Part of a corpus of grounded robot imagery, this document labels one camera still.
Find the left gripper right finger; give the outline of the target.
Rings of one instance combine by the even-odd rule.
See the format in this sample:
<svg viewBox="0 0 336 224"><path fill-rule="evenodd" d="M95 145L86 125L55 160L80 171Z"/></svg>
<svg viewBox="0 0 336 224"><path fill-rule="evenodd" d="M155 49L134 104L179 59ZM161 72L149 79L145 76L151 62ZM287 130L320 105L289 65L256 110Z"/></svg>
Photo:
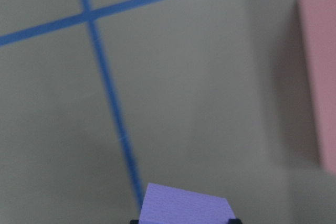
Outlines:
<svg viewBox="0 0 336 224"><path fill-rule="evenodd" d="M228 224L240 224L240 219L237 219L237 218L229 219L227 223Z"/></svg>

